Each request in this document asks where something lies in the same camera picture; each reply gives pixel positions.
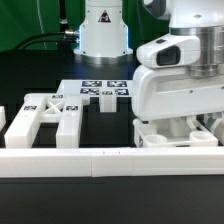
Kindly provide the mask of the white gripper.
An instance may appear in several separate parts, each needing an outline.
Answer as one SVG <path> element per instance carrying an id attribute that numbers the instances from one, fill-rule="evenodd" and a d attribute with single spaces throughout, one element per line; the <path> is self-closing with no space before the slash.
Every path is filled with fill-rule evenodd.
<path id="1" fill-rule="evenodd" d="M 205 114 L 205 127 L 214 131 L 224 111 L 224 75 L 192 78 L 186 67 L 151 70 L 141 65 L 133 76 L 132 110 L 141 121 L 190 116 L 191 131 L 199 130 L 192 115 Z"/>

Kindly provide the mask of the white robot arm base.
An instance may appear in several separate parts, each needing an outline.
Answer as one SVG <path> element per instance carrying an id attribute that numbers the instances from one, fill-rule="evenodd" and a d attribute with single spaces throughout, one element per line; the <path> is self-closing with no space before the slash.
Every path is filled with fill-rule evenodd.
<path id="1" fill-rule="evenodd" d="M 117 64 L 131 59 L 123 0 L 85 0 L 85 19 L 79 26 L 75 59 L 91 64 Z"/>

